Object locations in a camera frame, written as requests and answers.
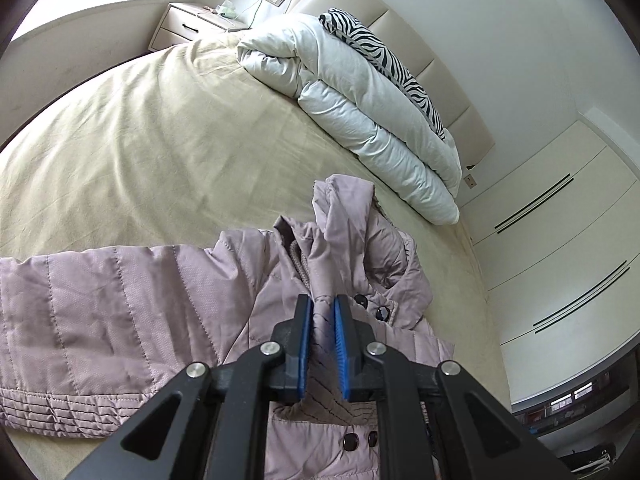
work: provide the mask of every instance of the nightstand drawer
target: nightstand drawer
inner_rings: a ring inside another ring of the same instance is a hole
[[[183,36],[188,40],[196,40],[198,37],[224,32],[220,27],[201,20],[197,16],[184,10],[171,7],[164,17],[161,25],[168,31]]]
[[[163,50],[180,43],[189,43],[189,40],[187,40],[187,38],[183,38],[182,36],[178,36],[177,34],[169,32],[168,30],[164,30],[164,28],[161,28],[158,30],[158,33],[156,34],[156,38],[154,39],[150,50]]]

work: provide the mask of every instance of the white wardrobe door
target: white wardrobe door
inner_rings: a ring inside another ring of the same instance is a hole
[[[587,228],[636,181],[610,149],[530,214],[474,246],[489,290],[549,256]]]
[[[500,182],[460,209],[473,243],[535,200],[565,176],[573,176],[605,147],[584,123],[576,121],[559,137]]]
[[[564,319],[500,346],[512,403],[578,376],[640,332],[640,258],[624,269]]]
[[[573,240],[489,293],[500,343],[598,286],[640,253],[640,183]]]

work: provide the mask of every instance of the quilted fabric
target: quilted fabric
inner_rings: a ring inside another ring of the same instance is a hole
[[[372,183],[337,175],[316,182],[316,222],[281,217],[272,232],[226,231],[212,249],[0,258],[0,421],[51,436],[107,436],[188,363],[232,362],[267,341],[292,317],[297,295],[310,294],[308,387],[293,407],[272,406],[266,478],[373,478],[377,455],[367,446],[336,460],[344,432],[365,442],[376,417],[373,405],[340,400],[331,300],[365,295],[367,310],[352,301],[354,316],[411,360],[437,365],[453,351],[422,316],[431,289],[413,240],[374,203]],[[381,236],[382,245],[368,244]],[[375,262],[371,280],[367,262]],[[375,277],[385,266],[390,282]],[[379,306],[388,322],[375,319]]]
[[[455,223],[462,180],[455,141],[356,50],[307,14],[275,16],[238,43],[240,64],[292,97],[324,131],[428,221]]]

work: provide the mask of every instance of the pink jacket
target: pink jacket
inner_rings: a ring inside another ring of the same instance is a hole
[[[331,176],[316,182],[313,206],[316,223],[281,217],[273,231],[225,231],[213,249],[0,258],[0,421],[108,436],[187,364],[232,362],[267,341],[298,294],[310,294],[306,396],[272,405],[265,478],[377,478],[378,447],[367,443],[375,405],[340,400],[333,297],[365,296],[366,309],[352,301],[354,317],[413,361],[435,366],[453,346],[422,316],[432,296],[415,242],[382,214],[373,184]],[[353,451],[343,449],[347,433],[358,436]]]

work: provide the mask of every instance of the metal screw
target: metal screw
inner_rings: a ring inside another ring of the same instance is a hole
[[[460,365],[455,361],[444,361],[440,365],[442,373],[445,375],[458,375],[460,373]]]
[[[274,355],[280,351],[280,345],[275,341],[267,341],[266,343],[262,343],[260,345],[260,352],[265,355]]]
[[[207,367],[202,363],[191,363],[189,366],[187,366],[187,375],[189,377],[200,377],[206,371]]]
[[[373,343],[369,343],[367,345],[367,352],[371,355],[382,355],[386,352],[386,345],[379,341],[374,341]]]

